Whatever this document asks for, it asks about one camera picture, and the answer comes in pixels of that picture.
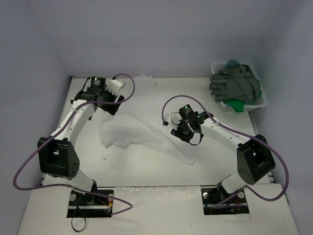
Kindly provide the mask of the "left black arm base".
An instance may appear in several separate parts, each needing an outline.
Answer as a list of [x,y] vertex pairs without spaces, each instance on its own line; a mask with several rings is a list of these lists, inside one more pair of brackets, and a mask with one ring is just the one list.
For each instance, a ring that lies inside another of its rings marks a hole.
[[72,190],[70,192],[67,218],[71,219],[74,232],[82,232],[88,218],[111,218],[113,200],[91,194],[83,194]]

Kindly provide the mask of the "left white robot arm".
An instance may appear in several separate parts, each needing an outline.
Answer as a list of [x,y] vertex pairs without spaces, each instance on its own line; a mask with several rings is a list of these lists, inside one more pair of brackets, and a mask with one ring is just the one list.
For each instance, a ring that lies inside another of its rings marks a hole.
[[119,102],[124,96],[119,95],[124,82],[113,78],[89,77],[89,87],[83,87],[71,100],[71,110],[52,133],[55,137],[44,145],[48,139],[41,137],[37,143],[40,149],[39,163],[42,173],[54,178],[62,178],[75,188],[82,189],[78,193],[85,205],[93,205],[98,199],[96,182],[86,176],[80,169],[80,161],[75,151],[75,143],[87,121],[91,120],[97,108],[115,115]]

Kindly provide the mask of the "white t shirt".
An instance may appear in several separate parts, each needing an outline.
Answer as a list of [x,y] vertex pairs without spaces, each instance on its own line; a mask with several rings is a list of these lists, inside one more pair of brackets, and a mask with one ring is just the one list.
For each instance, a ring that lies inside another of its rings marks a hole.
[[103,115],[99,125],[101,143],[126,149],[140,144],[162,152],[184,164],[193,165],[196,150],[170,134],[172,128],[163,126],[161,110],[175,94],[156,87],[157,82],[144,74],[134,77],[135,93],[121,104],[114,116]]

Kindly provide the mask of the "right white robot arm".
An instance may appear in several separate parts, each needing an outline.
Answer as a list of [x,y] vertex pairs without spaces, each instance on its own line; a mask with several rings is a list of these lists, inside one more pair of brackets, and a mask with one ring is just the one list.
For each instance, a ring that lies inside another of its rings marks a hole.
[[189,104],[176,113],[166,114],[164,119],[173,128],[171,135],[192,146],[196,146],[192,143],[194,137],[199,139],[198,143],[203,137],[210,137],[235,154],[236,171],[216,187],[217,198],[223,202],[229,201],[243,187],[254,185],[276,167],[271,151],[260,143],[266,143],[263,136],[250,138],[229,131],[206,112],[193,111]]

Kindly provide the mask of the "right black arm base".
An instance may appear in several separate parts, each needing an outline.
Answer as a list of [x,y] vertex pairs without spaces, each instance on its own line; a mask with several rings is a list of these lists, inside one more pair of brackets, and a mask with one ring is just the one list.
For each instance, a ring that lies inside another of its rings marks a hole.
[[201,188],[201,199],[204,215],[249,214],[243,189],[228,194],[222,188]]

